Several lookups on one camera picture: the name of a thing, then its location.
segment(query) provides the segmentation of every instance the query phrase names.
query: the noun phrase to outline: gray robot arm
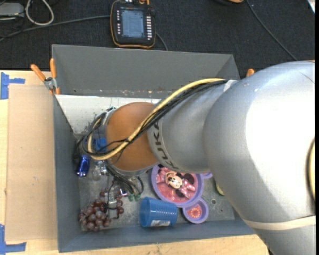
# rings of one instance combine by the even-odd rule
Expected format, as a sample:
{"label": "gray robot arm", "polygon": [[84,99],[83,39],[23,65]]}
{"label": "gray robot arm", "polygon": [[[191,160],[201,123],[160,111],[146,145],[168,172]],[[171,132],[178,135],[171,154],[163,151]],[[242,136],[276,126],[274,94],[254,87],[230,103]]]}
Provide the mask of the gray robot arm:
{"label": "gray robot arm", "polygon": [[148,131],[164,166],[212,172],[275,255],[316,253],[314,75],[309,61],[268,67],[188,98]]}

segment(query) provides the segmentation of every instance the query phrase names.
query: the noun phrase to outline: minnie mouse figure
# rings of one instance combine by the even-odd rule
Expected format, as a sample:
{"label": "minnie mouse figure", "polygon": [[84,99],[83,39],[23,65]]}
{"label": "minnie mouse figure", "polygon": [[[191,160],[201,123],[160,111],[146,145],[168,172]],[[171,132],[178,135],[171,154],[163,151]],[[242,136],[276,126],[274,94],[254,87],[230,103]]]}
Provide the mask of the minnie mouse figure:
{"label": "minnie mouse figure", "polygon": [[161,167],[156,175],[156,183],[165,182],[175,189],[178,197],[191,198],[191,193],[196,191],[194,177],[189,174],[181,174],[166,167]]}

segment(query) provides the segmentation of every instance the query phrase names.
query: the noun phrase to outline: blue cup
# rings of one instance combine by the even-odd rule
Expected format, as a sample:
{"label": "blue cup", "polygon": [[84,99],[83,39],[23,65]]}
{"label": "blue cup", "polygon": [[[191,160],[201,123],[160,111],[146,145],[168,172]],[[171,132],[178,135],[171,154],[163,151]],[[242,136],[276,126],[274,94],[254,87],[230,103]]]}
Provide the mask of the blue cup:
{"label": "blue cup", "polygon": [[140,205],[139,219],[142,227],[172,226],[177,221],[176,204],[145,197]]}

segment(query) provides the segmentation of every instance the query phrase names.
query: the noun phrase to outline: blue object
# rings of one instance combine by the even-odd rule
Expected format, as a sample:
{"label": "blue object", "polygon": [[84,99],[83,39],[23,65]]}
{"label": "blue object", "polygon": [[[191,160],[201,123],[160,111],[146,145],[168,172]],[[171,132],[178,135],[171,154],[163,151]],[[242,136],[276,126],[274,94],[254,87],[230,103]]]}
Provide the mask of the blue object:
{"label": "blue object", "polygon": [[86,177],[90,168],[90,156],[82,155],[80,159],[80,163],[77,169],[77,175],[79,177]]}
{"label": "blue object", "polygon": [[94,150],[99,153],[104,153],[106,151],[107,142],[105,138],[99,138],[94,140],[95,147]]}
{"label": "blue object", "polygon": [[5,242],[5,226],[0,224],[0,255],[5,255],[7,252],[25,251],[26,243],[21,244],[6,244]]}
{"label": "blue object", "polygon": [[16,84],[25,84],[25,79],[10,79],[8,74],[1,72],[1,88],[0,88],[0,99],[8,99],[9,97],[9,84],[16,83]]}
{"label": "blue object", "polygon": [[173,226],[177,215],[177,206],[161,199],[145,197],[140,205],[139,219],[142,227]]}

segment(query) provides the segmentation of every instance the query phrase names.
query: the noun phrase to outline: dark floor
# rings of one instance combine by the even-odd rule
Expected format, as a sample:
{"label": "dark floor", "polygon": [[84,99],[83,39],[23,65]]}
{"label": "dark floor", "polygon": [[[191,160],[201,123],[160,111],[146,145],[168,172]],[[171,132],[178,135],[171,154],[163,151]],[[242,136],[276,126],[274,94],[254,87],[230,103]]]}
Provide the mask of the dark floor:
{"label": "dark floor", "polygon": [[[115,0],[48,1],[54,5],[57,23],[109,15]],[[8,2],[25,6],[27,0]],[[249,68],[258,71],[283,62],[315,59],[315,13],[307,0],[246,0],[232,5],[216,0],[151,2],[156,9],[156,31],[170,51],[233,54],[241,77]],[[37,21],[48,21],[49,12],[40,0],[32,4],[30,12]],[[26,18],[1,21],[0,39],[31,26]],[[109,28],[109,18],[105,18],[16,33],[0,41],[0,69],[29,70],[35,63],[48,71],[52,44],[115,47]],[[164,50],[164,45],[157,39],[153,49]]]}

